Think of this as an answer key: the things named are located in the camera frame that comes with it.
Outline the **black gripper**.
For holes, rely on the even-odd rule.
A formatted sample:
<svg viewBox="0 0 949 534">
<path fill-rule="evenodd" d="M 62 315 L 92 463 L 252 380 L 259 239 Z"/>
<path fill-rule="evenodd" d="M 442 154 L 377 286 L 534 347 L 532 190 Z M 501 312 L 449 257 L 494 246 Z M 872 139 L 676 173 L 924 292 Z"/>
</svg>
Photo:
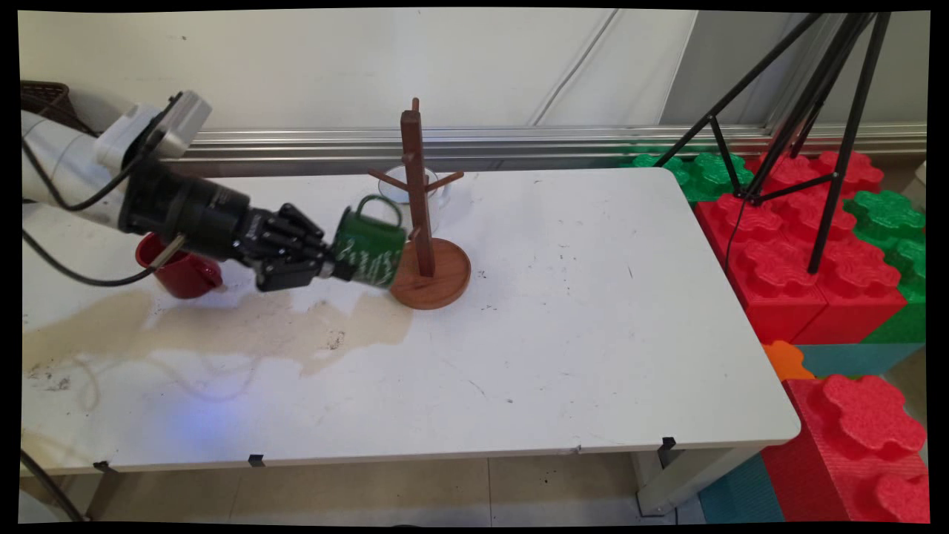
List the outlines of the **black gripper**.
<svg viewBox="0 0 949 534">
<path fill-rule="evenodd" d="M 251 212 L 251 198 L 213 180 L 193 178 L 166 166 L 139 166 L 130 174 L 116 227 L 128 234 L 154 233 L 166 243 L 180 234 L 183 248 L 214 260 L 240 260 L 234 246 Z M 323 230 L 295 204 L 276 211 L 254 209 L 254 240 L 278 250 L 325 251 Z M 270 257 L 254 266 L 255 287 L 262 293 L 306 287 L 329 278 L 336 268 L 327 254 Z"/>
</svg>

